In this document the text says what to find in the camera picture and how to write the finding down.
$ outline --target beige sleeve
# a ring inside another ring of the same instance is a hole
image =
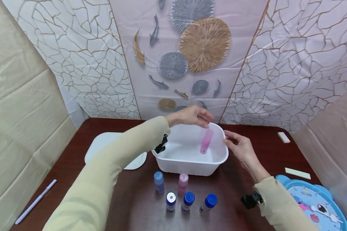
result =
[[[263,198],[259,205],[261,216],[266,217],[276,231],[318,231],[288,190],[274,177],[254,185],[254,190]]]
[[[85,165],[43,230],[104,230],[118,174],[138,155],[161,144],[166,133],[168,122],[159,116],[109,143]]]

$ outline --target person's right hand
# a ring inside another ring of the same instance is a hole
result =
[[[247,168],[258,162],[256,153],[254,153],[251,140],[248,137],[241,136],[235,132],[224,131],[226,139],[224,143],[233,151],[234,155],[240,161],[242,167]]]

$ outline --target blue bottle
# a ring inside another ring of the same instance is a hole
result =
[[[167,212],[174,212],[175,205],[176,205],[176,194],[174,192],[167,193],[166,211]]]
[[[188,212],[190,210],[191,205],[194,203],[195,196],[192,192],[187,192],[184,195],[183,202],[181,204],[181,211]]]
[[[154,173],[154,183],[156,184],[157,194],[164,194],[165,185],[163,182],[163,174],[160,171]]]
[[[200,214],[205,214],[209,212],[213,207],[217,204],[217,197],[215,194],[208,194],[206,199],[204,200],[202,206],[199,208]]]

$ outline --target black clip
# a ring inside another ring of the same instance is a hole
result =
[[[253,192],[251,195],[242,196],[241,201],[247,209],[253,209],[254,207],[256,207],[258,202],[260,204],[263,203],[262,196],[257,192]]]
[[[154,151],[156,151],[157,154],[163,152],[164,150],[166,150],[165,145],[166,145],[166,143],[167,143],[167,141],[168,141],[168,140],[167,140],[167,136],[168,136],[168,134],[164,134],[163,139],[162,139],[162,143],[161,143],[160,145],[158,145],[158,146],[154,149]]]

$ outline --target clear plastic bottle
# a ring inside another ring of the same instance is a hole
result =
[[[167,212],[174,212],[176,205],[176,195],[174,192],[167,193],[166,196]]]
[[[206,199],[204,200],[203,204],[199,208],[199,213],[200,214],[205,214],[217,204],[217,197],[215,194],[208,194]]]
[[[181,211],[188,212],[190,210],[191,205],[194,203],[195,196],[192,192],[187,192],[184,195],[183,202],[181,204]]]
[[[154,173],[154,183],[156,184],[157,194],[164,194],[165,185],[163,180],[163,173],[160,171]]]
[[[179,177],[179,189],[178,195],[183,196],[186,193],[186,188],[188,187],[189,176],[185,173],[180,174]]]

